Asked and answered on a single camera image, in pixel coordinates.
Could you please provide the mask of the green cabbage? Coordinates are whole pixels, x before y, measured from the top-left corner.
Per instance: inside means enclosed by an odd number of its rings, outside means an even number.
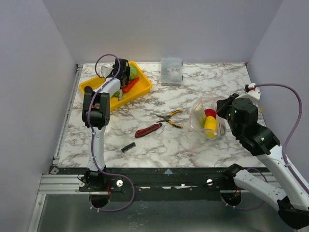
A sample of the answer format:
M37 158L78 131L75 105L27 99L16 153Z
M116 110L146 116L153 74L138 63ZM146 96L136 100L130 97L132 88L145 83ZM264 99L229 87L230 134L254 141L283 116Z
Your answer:
M130 64L130 74L129 74L129 79L130 81L136 79L138 77L138 69L135 65Z

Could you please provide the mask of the green grapes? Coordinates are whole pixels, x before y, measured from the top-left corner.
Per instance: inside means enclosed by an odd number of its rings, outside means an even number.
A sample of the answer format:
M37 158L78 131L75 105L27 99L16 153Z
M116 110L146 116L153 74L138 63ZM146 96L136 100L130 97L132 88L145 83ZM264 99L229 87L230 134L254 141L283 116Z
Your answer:
M120 95L120 91L117 91L113 94L113 97L118 97Z

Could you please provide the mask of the yellow plastic tray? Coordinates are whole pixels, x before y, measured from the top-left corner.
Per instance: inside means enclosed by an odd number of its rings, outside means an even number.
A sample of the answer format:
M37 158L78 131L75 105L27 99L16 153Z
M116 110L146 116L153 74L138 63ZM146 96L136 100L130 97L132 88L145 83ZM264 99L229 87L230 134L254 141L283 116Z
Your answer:
M130 91L128 93L123 94L123 99L118 100L116 97L110 98L110 106L111 106L111 112L118 109L119 107L139 98L143 95L150 92L152 88L152 83L150 80L145 76L145 74L142 72L142 70L138 67L138 65L134 61L130 61L129 65L132 67L135 67L137 70L137 77L139 80L135 83L135 85L132 86ZM103 83L105 82L104 78L99 78L97 76L91 78L90 80L83 81L79 84L79 88L82 93L84 93L84 88L86 86L90 86L93 88L93 90L99 88Z

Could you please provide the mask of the purple red onion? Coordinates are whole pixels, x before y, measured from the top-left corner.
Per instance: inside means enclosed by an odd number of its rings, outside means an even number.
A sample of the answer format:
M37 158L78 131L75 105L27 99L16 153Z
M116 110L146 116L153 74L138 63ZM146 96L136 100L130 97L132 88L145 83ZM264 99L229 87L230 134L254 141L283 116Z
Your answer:
M225 123L218 123L217 124L217 135L224 136L226 135L226 126Z

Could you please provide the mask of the yellow lemon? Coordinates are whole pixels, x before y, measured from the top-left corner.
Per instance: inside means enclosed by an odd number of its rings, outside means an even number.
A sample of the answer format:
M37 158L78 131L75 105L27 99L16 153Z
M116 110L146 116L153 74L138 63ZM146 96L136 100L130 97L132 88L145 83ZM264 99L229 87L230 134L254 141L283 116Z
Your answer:
M205 129L205 134L208 138L215 138L216 126L217 126L217 121L215 118L211 116L206 118L204 129Z

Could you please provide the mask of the red tomato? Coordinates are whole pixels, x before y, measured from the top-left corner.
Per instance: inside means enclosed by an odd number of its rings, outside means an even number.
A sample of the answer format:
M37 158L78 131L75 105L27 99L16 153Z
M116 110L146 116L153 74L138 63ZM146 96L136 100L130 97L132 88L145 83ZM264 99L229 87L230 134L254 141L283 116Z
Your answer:
M205 113L206 117L211 116L213 118L216 118L216 116L217 116L216 111L213 110L213 109L205 109L204 113Z

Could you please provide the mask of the clear zip top bag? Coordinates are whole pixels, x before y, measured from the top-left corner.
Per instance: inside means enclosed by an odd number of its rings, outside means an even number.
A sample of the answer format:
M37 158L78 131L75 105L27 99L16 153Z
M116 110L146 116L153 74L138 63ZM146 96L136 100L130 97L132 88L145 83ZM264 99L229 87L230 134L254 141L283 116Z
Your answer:
M208 140L216 140L226 134L225 121L216 113L218 98L198 98L189 115L191 129L197 131Z

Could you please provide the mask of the green white leek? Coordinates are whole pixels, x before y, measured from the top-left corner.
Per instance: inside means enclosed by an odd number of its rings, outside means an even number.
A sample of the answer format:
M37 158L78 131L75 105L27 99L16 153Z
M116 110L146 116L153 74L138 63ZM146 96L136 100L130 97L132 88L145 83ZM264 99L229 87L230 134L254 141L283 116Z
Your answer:
M194 118L198 128L203 129L206 121L205 108L202 105L198 105L194 110Z

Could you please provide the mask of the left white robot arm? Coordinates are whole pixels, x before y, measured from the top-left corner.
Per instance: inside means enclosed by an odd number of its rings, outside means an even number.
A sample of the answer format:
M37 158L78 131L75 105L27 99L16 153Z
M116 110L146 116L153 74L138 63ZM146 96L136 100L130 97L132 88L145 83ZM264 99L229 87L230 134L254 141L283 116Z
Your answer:
M115 58L112 70L105 77L102 86L84 88L82 120L89 136L89 160L85 181L97 191L104 190L107 179L103 176L106 167L104 160L104 134L111 116L110 99L129 84L130 66L123 58Z

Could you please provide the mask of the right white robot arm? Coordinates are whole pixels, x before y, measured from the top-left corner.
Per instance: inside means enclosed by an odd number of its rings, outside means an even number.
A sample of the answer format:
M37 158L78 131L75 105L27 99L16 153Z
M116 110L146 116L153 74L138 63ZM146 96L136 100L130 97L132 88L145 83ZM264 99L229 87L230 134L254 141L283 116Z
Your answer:
M275 134L257 122L258 108L248 97L234 93L217 101L216 113L227 120L235 139L272 173L281 188L254 177L245 168L233 164L222 176L227 189L243 188L271 205L291 228L299 230L309 225L308 182L282 154L283 147Z

